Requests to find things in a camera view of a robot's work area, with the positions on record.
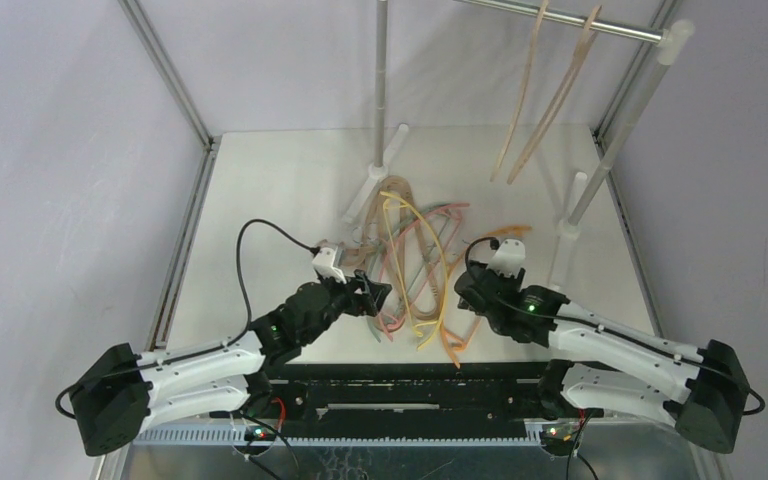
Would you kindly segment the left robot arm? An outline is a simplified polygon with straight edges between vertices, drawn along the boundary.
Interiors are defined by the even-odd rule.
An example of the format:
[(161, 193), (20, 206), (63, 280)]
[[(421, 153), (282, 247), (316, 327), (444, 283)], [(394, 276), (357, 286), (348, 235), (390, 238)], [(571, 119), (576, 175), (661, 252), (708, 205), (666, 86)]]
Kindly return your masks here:
[(85, 454), (106, 455), (195, 415), (265, 414), (273, 401), (266, 370), (297, 358), (344, 315), (377, 315), (391, 290), (362, 271), (345, 281), (320, 277), (234, 338), (171, 352), (108, 348), (68, 390)]

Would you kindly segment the yellow wire hanger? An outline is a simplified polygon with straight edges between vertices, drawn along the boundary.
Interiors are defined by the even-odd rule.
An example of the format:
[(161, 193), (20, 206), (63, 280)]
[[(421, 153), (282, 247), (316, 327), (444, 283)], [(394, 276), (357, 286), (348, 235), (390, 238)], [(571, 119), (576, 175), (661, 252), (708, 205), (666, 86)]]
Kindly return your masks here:
[[(405, 198), (387, 191), (378, 193), (382, 200), (381, 215), (387, 232), (385, 253), (381, 265), (397, 280), (401, 300), (401, 320), (410, 325), (417, 337), (418, 351), (424, 349), (434, 338), (445, 338), (444, 319), (448, 300), (449, 265), (447, 248), (440, 241), (438, 231), (429, 219), (447, 215), (454, 208), (451, 203), (433, 204), (419, 210)], [(418, 255), (422, 261), (415, 277), (423, 278), (425, 287), (431, 291), (434, 308), (429, 311), (414, 309), (415, 298), (410, 295), (412, 285), (407, 282), (404, 272), (404, 237), (414, 234), (418, 243)]]

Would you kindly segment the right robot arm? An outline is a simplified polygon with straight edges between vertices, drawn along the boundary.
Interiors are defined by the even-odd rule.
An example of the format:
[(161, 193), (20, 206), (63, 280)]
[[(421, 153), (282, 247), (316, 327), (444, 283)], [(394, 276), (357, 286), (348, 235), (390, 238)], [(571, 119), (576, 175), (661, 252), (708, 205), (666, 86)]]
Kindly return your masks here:
[(537, 391), (547, 414), (614, 411), (671, 427), (709, 451), (734, 451), (751, 388), (730, 345), (648, 335), (481, 262), (469, 262), (454, 290), (459, 308), (486, 318), (496, 334), (558, 353)]

